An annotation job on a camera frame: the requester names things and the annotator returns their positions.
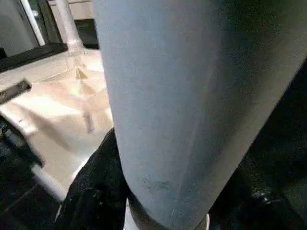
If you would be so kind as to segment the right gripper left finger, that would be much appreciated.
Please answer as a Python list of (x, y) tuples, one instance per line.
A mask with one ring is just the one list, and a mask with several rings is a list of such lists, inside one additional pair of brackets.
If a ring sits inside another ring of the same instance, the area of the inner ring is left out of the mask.
[(129, 192), (112, 128), (70, 185), (54, 228), (121, 230)]

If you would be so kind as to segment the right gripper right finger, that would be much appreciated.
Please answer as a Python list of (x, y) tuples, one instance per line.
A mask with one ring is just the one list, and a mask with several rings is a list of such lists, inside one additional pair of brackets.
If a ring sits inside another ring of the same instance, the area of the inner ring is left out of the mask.
[(307, 175), (306, 141), (272, 147), (254, 142), (209, 212), (211, 230), (305, 230), (295, 205), (307, 199), (287, 190)]

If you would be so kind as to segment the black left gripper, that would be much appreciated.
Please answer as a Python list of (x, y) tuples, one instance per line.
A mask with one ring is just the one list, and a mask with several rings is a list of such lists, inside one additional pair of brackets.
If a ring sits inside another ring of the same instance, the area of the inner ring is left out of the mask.
[(43, 158), (32, 149), (27, 138), (4, 117), (0, 118), (0, 173), (30, 174), (31, 168), (44, 166)]

